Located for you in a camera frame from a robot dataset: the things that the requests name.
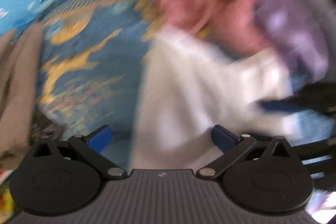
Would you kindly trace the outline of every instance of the purple garment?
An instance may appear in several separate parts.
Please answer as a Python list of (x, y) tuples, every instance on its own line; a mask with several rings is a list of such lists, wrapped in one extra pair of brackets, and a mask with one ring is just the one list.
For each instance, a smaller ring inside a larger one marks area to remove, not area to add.
[(328, 69), (328, 51), (320, 26), (300, 0), (257, 0), (255, 21), (292, 71), (313, 82)]

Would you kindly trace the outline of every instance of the brown cloth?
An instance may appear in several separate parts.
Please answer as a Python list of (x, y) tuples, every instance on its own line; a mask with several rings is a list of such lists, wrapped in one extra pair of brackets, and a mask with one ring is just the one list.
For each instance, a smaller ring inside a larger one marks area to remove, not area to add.
[(35, 23), (15, 43), (0, 37), (0, 170), (15, 169), (29, 149), (43, 27)]

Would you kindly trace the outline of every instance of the white logo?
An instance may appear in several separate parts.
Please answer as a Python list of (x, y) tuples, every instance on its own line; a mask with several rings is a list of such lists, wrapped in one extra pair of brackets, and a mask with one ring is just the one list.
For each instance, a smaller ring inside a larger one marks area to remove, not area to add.
[(167, 176), (168, 174), (167, 173), (165, 173), (165, 172), (162, 172), (162, 173), (159, 173), (159, 174), (157, 174), (160, 178), (163, 178), (163, 177), (165, 177), (165, 176)]
[(0, 18), (4, 18), (7, 15), (8, 15), (8, 12), (6, 12), (5, 9), (1, 8), (0, 9)]

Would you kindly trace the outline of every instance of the blurred white garment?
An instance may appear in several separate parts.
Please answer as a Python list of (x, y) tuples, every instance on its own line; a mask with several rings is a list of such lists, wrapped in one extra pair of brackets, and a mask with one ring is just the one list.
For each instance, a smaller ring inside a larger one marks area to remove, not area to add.
[(130, 169), (198, 170), (222, 155), (211, 140), (216, 124), (237, 135), (259, 129), (289, 139), (300, 137), (295, 115), (265, 114), (255, 103), (292, 94), (287, 68), (273, 51), (232, 63), (210, 43), (164, 27), (150, 56), (137, 106)]

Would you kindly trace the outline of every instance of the ribbed gray surface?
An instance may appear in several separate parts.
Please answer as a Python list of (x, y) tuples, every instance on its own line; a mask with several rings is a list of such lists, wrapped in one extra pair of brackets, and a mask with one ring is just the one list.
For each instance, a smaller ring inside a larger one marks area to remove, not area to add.
[(190, 170), (134, 170), (109, 182), (85, 208), (65, 216), (20, 213), (9, 224), (316, 224), (305, 212), (269, 217), (232, 203), (215, 182), (197, 179)]

